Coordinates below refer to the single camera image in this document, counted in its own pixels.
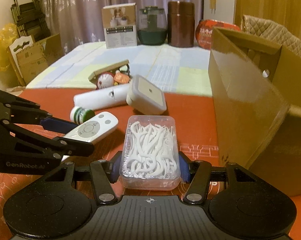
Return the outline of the gold TP-Link router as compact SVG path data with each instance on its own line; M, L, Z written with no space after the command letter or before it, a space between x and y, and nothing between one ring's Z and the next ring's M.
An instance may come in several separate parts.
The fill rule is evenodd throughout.
M93 84L97 84L97 79L98 77L103 74L103 73L111 73L114 74L116 73L116 71L119 70L121 73L128 75L129 77L131 77L131 72L130 72L130 66L129 66L129 60L126 59L124 61L120 61L117 63L113 63L111 65L105 66L105 67L101 67L98 70L93 71L89 77L88 80L93 83Z

